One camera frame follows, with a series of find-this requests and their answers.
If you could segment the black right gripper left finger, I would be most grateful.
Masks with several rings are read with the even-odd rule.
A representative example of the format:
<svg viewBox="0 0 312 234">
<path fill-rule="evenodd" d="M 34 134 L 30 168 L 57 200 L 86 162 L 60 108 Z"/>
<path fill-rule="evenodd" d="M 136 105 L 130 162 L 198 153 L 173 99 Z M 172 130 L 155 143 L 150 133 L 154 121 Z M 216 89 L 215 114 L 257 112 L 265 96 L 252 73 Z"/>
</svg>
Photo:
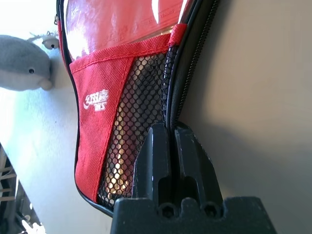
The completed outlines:
<svg viewBox="0 0 312 234">
<path fill-rule="evenodd" d="M 171 163 L 168 133 L 163 123 L 150 127 L 135 160 L 133 198 L 148 198 L 156 207 L 170 202 Z"/>
</svg>

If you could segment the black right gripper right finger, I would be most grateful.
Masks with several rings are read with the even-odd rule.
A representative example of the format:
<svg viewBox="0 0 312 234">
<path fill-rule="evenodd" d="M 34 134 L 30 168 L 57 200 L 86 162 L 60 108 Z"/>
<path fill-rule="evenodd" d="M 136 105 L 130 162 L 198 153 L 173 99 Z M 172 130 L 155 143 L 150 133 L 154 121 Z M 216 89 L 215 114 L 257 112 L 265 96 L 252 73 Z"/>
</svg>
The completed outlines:
<svg viewBox="0 0 312 234">
<path fill-rule="evenodd" d="M 179 163 L 179 192 L 181 199 L 193 198 L 199 205 L 223 203 L 215 170 L 206 151 L 184 123 L 175 128 L 175 145 Z"/>
</svg>

